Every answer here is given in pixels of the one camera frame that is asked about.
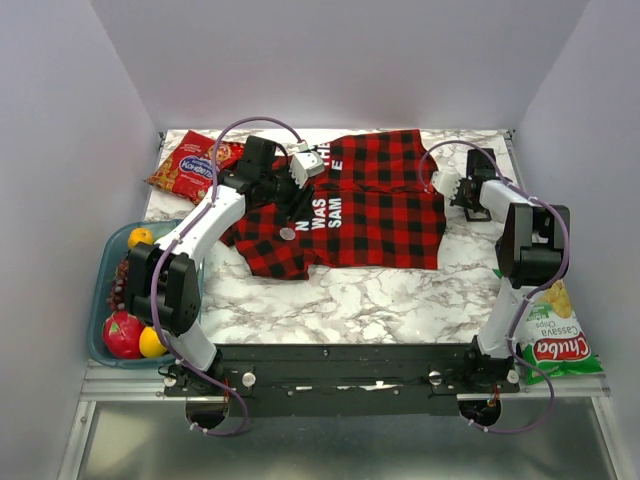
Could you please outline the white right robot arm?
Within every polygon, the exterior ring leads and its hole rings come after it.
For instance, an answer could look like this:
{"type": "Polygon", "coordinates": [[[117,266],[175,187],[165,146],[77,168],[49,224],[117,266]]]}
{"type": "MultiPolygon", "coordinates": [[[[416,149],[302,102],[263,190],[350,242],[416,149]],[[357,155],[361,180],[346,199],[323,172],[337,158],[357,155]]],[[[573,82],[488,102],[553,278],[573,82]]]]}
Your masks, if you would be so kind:
{"type": "Polygon", "coordinates": [[[570,210],[547,205],[502,179],[492,150],[467,152],[466,174],[456,181],[450,204],[470,222],[496,221],[503,232],[495,244],[499,294],[487,324],[477,335],[480,352],[495,359],[512,355],[515,331],[532,303],[568,270],[570,210]]]}

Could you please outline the red black plaid shirt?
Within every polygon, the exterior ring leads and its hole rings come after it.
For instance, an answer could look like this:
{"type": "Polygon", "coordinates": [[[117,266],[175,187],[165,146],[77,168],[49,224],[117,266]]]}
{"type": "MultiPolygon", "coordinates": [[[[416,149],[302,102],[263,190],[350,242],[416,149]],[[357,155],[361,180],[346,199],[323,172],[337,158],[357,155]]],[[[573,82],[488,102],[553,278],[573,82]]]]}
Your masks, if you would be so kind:
{"type": "Polygon", "coordinates": [[[444,198],[419,180],[437,169],[419,130],[347,135],[314,149],[325,170],[312,180],[310,220],[293,222],[267,205],[248,211],[221,237],[253,275],[306,280],[313,265],[437,269],[444,198]],[[296,238],[283,240],[283,227],[296,238]]]}

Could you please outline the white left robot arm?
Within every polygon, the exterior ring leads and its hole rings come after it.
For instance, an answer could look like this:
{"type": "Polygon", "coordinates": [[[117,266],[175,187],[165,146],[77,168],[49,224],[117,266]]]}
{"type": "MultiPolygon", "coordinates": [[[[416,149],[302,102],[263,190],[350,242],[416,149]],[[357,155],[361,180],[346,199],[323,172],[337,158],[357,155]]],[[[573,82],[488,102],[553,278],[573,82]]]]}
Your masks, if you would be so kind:
{"type": "Polygon", "coordinates": [[[154,244],[129,252],[125,308],[153,327],[161,343],[190,366],[187,382],[201,395],[214,393],[222,380],[217,348],[199,325],[199,270],[214,244],[248,209],[273,204],[296,221],[311,213],[313,177],[324,170],[320,155],[299,143],[288,164],[274,169],[278,144],[247,138],[232,169],[214,172],[213,184],[196,208],[154,244]]]}

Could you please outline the clear round sticker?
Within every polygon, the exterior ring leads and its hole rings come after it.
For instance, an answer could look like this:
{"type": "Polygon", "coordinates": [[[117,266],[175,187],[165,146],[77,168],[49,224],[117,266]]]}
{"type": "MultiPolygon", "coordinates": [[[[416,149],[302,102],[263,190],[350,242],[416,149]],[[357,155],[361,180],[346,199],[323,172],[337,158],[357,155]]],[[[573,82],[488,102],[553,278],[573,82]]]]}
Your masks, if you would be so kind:
{"type": "Polygon", "coordinates": [[[281,228],[279,230],[279,235],[285,241],[292,241],[296,238],[296,232],[289,227],[281,228]]]}

